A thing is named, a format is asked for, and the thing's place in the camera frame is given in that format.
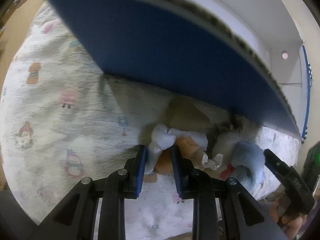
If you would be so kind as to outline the person's right hand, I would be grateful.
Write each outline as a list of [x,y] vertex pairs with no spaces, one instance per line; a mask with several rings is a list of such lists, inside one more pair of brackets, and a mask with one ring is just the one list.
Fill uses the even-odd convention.
[[296,237],[298,234],[300,228],[302,227],[304,220],[306,219],[306,215],[300,215],[297,218],[293,219],[290,216],[283,216],[281,219],[279,218],[277,214],[277,208],[280,203],[280,197],[277,197],[274,201],[272,206],[269,208],[269,215],[270,217],[278,223],[281,221],[282,224],[285,226],[285,235],[289,240],[292,240]]

